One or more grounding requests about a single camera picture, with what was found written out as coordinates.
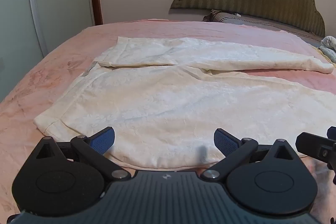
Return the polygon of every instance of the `pink bedspread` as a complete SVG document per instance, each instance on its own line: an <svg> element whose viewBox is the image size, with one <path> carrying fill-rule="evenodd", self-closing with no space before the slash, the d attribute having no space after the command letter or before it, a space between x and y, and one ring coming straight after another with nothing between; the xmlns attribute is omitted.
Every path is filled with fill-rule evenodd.
<svg viewBox="0 0 336 224"><path fill-rule="evenodd" d="M143 20L90 27L69 39L36 65L0 104L0 223L19 213L11 195L11 184L17 172L39 142L42 133L33 119L49 108L69 84L91 61L116 44L120 37L178 38L194 37L210 41L227 41L324 57L295 35L245 25L215 22L176 22ZM249 71L249 74L275 76L299 82L309 88L336 94L336 72L324 75L308 71ZM312 214L323 223L336 217L333 174L326 165L303 158L319 183L319 193Z"/></svg>

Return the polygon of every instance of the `silver bolt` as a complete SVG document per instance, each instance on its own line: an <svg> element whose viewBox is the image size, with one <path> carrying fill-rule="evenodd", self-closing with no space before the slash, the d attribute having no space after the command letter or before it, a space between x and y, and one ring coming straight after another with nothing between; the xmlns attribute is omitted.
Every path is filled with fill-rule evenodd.
<svg viewBox="0 0 336 224"><path fill-rule="evenodd" d="M127 177L128 172L126 170L114 170L111 175L116 179L124 179Z"/></svg>
<svg viewBox="0 0 336 224"><path fill-rule="evenodd" d="M206 178L215 179L215 178L219 177L220 173L216 170L206 170L206 171L203 172L203 175Z"/></svg>

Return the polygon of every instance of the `blue gripper pad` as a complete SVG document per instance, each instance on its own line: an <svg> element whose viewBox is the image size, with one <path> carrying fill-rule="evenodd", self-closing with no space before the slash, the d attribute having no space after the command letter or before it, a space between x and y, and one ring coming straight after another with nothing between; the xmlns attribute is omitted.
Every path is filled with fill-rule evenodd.
<svg viewBox="0 0 336 224"><path fill-rule="evenodd" d="M237 139L236 137L232 136L221 128L218 128L215 131L213 135L213 140L215 146L220 152L222 152L225 157L230 155L233 151L238 149L243 144L241 140Z"/></svg>
<svg viewBox="0 0 336 224"><path fill-rule="evenodd" d="M98 133L88 138L88 144L99 154L103 155L114 144L114 130L112 127L106 127Z"/></svg>
<svg viewBox="0 0 336 224"><path fill-rule="evenodd" d="M336 127L331 127L327 131L327 137L331 140L336 140Z"/></svg>

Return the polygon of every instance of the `black robotic device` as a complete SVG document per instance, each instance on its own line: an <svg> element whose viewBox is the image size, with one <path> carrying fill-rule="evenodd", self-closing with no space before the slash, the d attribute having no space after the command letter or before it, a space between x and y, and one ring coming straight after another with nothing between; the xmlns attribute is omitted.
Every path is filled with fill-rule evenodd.
<svg viewBox="0 0 336 224"><path fill-rule="evenodd" d="M328 137L302 133L296 147L333 169L336 128ZM200 177L192 171L131 177L103 156L114 139L111 127L64 143L42 138L13 182L21 213L7 223L318 224L309 214L316 181L286 140L259 145L219 128L214 143L226 157Z"/></svg>

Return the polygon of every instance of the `circular black disc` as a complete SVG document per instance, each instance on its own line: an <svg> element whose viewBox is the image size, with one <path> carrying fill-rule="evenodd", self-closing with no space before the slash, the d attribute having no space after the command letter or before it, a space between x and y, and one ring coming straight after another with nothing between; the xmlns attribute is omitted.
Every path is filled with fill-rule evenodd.
<svg viewBox="0 0 336 224"><path fill-rule="evenodd" d="M288 215L307 210L317 194L308 170L262 162L243 165L227 178L227 189L241 205L268 215Z"/></svg>
<svg viewBox="0 0 336 224"><path fill-rule="evenodd" d="M104 191L104 179L83 163L40 159L19 172L12 186L20 210L58 217L93 205Z"/></svg>

